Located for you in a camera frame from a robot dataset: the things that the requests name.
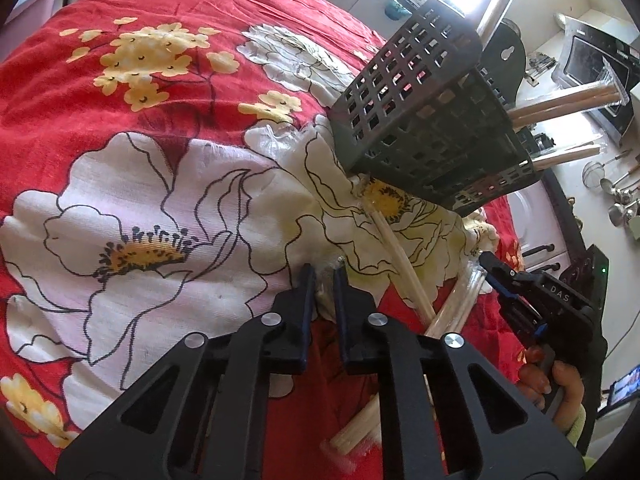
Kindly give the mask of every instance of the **metal screw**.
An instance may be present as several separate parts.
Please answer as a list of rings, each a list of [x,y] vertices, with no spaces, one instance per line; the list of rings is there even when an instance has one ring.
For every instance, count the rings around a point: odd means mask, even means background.
[[[204,336],[200,332],[193,332],[184,338],[184,344],[188,348],[199,348],[204,345]]]
[[[277,312],[267,312],[260,320],[263,325],[276,326],[280,324],[282,317]]]
[[[451,348],[460,348],[465,343],[464,338],[460,334],[447,334],[444,336],[444,344]]]
[[[389,322],[389,318],[380,312],[374,312],[367,317],[370,325],[385,326]]]

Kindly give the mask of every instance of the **microwave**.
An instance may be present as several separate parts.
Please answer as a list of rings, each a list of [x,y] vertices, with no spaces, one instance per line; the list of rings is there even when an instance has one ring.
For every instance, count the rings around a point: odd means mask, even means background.
[[[606,32],[567,17],[562,54],[551,77],[562,88],[593,83],[602,72],[605,59],[627,93],[640,83],[638,52]],[[626,106],[605,107],[588,114],[618,146],[623,137],[637,127],[631,100]]]

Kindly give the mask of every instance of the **yellow flower print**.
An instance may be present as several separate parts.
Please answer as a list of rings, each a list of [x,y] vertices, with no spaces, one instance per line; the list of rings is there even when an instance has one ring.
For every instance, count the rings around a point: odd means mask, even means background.
[[[266,105],[277,108],[278,110],[281,110],[286,114],[292,111],[302,111],[302,108],[300,107],[302,102],[300,102],[300,99],[291,95],[280,93],[276,90],[269,90],[266,94],[258,95],[258,98]]]
[[[91,41],[93,38],[97,38],[101,34],[102,31],[99,28],[92,28],[92,30],[84,31],[80,36],[78,36],[78,38],[80,38],[83,43],[86,43],[87,41]]]
[[[162,50],[169,54],[182,54],[188,48],[209,48],[209,42],[204,34],[191,34],[186,28],[180,28],[180,23],[159,25],[158,28],[143,27],[134,32],[123,32],[111,46],[128,46],[140,48],[140,44],[147,48]]]
[[[231,52],[208,52],[207,59],[211,68],[221,74],[233,74],[240,66]]]
[[[364,196],[371,200],[376,208],[393,223],[411,209],[411,197],[404,191],[372,178],[364,191]]]
[[[66,60],[67,63],[71,63],[72,61],[75,61],[77,59],[80,59],[81,57],[86,56],[89,53],[89,47],[88,46],[81,46],[80,48],[76,48],[72,53],[71,53],[71,57],[69,59]]]
[[[118,80],[113,75],[99,75],[94,79],[94,86],[102,87],[103,94],[111,95],[118,87]]]
[[[198,32],[200,34],[204,34],[205,36],[215,36],[216,34],[220,34],[219,30],[211,27],[200,27],[198,29]]]
[[[157,83],[140,82],[130,87],[124,94],[124,101],[131,105],[132,112],[151,108],[169,98],[168,92],[158,92]]]
[[[238,105],[238,111],[244,115],[256,115],[258,120],[268,119],[277,123],[289,123],[293,122],[293,118],[289,117],[285,112],[278,108],[269,108],[262,103],[256,103],[253,105],[247,103],[240,103]]]
[[[161,74],[167,77],[174,77],[176,75],[184,75],[189,73],[187,68],[191,63],[191,56],[180,56],[175,59],[171,65],[162,67]]]
[[[117,18],[113,20],[113,23],[116,25],[126,25],[127,23],[133,23],[137,20],[137,18],[132,18],[130,16],[125,16],[124,18]]]
[[[44,400],[20,374],[14,374],[12,379],[3,377],[0,380],[0,390],[6,397],[7,410],[34,432],[46,433],[47,439],[54,446],[64,449],[78,436],[76,431],[65,431],[56,405],[50,400]]]
[[[164,34],[166,37],[173,38],[184,42],[187,48],[194,48],[199,46],[200,48],[209,48],[210,44],[207,41],[209,38],[205,34],[191,34],[188,28],[182,28],[182,24],[179,22],[158,25],[158,33]]]
[[[507,263],[514,269],[520,272],[525,269],[524,258],[522,257],[522,250],[520,244],[514,242],[509,250],[505,254]]]
[[[174,77],[187,74],[190,63],[191,56],[180,56],[176,59],[169,51],[153,48],[152,45],[141,41],[118,47],[115,52],[100,58],[100,64],[106,67],[104,75],[114,76],[123,82],[127,81],[129,76],[161,73],[167,77]]]

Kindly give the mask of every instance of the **phone screen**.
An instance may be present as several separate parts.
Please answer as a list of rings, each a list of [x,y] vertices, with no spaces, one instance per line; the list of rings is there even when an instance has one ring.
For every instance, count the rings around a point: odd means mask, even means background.
[[[609,396],[609,406],[627,399],[634,393],[640,390],[640,366],[631,370],[619,381],[613,384]]]

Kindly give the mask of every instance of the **kitchen counter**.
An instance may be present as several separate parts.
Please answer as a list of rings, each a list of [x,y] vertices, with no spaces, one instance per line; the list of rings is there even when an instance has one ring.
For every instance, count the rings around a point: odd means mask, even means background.
[[[564,35],[559,34],[539,50],[559,59],[563,39]],[[539,86],[535,88],[523,81],[517,102],[548,93],[556,88],[558,86],[551,80],[551,71],[546,72],[540,78]],[[535,133],[540,132],[545,132],[549,137],[554,138],[559,146],[576,144],[599,134],[603,137],[597,142],[607,143],[606,149],[599,156],[561,164],[552,171],[564,194],[567,197],[575,197],[574,214],[584,223],[582,229],[584,244],[587,247],[591,244],[597,245],[610,260],[609,285],[602,319],[602,332],[609,342],[609,352],[612,352],[604,364],[602,374],[602,386],[608,388],[613,381],[622,377],[640,362],[640,323],[636,323],[622,343],[613,350],[638,319],[640,242],[633,240],[628,230],[614,227],[610,223],[608,209],[614,203],[613,197],[606,195],[600,188],[585,187],[582,183],[582,168],[590,160],[605,162],[619,155],[623,150],[632,149],[630,156],[606,166],[607,178],[615,180],[636,164],[634,157],[640,153],[640,142],[633,132],[629,132],[622,146],[615,146],[587,114],[572,114],[545,121],[538,124],[535,129]],[[629,186],[638,179],[640,179],[640,172],[635,177],[623,181],[622,184]]]

